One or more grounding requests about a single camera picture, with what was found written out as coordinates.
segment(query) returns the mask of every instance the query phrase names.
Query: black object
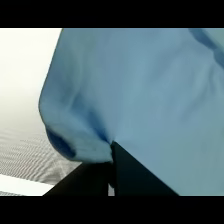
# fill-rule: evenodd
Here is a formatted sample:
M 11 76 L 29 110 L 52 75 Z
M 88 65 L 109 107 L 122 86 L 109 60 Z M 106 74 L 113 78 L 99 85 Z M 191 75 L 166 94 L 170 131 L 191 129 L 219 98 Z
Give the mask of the black object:
M 108 184 L 115 196 L 177 194 L 139 163 L 119 144 L 111 145 L 114 163 L 81 164 L 45 196 L 107 196 Z

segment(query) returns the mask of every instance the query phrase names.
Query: white strip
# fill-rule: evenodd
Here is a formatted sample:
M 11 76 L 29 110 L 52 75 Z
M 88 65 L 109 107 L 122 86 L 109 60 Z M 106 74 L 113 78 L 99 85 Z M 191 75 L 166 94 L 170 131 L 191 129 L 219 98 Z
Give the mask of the white strip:
M 0 174 L 0 191 L 25 196 L 41 196 L 53 185 Z

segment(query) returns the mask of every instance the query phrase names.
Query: light blue fabric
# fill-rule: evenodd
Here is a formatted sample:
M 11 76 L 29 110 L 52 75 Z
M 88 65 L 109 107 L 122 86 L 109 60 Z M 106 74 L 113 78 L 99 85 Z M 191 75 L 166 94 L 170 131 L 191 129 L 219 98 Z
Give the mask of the light blue fabric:
M 64 29 L 41 116 L 69 159 L 115 140 L 180 195 L 224 195 L 222 66 L 201 29 Z

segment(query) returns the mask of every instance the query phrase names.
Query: blue fabric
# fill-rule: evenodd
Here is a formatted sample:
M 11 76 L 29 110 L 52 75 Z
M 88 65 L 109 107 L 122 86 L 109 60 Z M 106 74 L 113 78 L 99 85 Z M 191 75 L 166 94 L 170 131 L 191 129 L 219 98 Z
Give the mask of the blue fabric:
M 112 161 L 115 140 L 180 195 L 224 194 L 223 52 L 203 29 L 64 29 L 40 113 L 71 160 Z

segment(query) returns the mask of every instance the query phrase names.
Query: blue cloth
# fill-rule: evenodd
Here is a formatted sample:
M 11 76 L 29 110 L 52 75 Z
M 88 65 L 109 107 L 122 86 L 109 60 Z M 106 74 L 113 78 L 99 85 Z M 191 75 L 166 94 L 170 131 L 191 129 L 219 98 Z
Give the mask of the blue cloth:
M 115 140 L 180 195 L 223 195 L 217 46 L 203 29 L 64 29 L 40 97 L 49 138 L 90 162 Z

